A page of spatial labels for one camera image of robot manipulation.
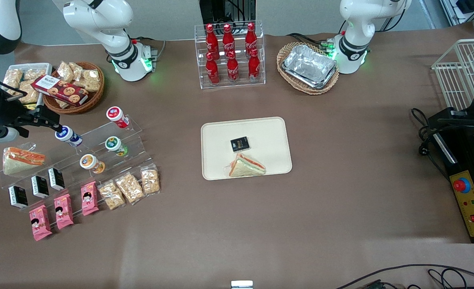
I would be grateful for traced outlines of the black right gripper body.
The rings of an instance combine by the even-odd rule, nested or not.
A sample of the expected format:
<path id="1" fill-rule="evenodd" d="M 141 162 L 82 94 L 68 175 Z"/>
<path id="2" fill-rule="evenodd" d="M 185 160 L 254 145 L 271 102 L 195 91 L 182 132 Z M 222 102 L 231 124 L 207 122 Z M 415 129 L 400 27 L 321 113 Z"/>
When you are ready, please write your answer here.
<path id="1" fill-rule="evenodd" d="M 25 126 L 41 126 L 37 119 L 19 101 L 7 101 L 0 96 L 0 139 L 17 139 L 19 136 L 28 137 Z"/>

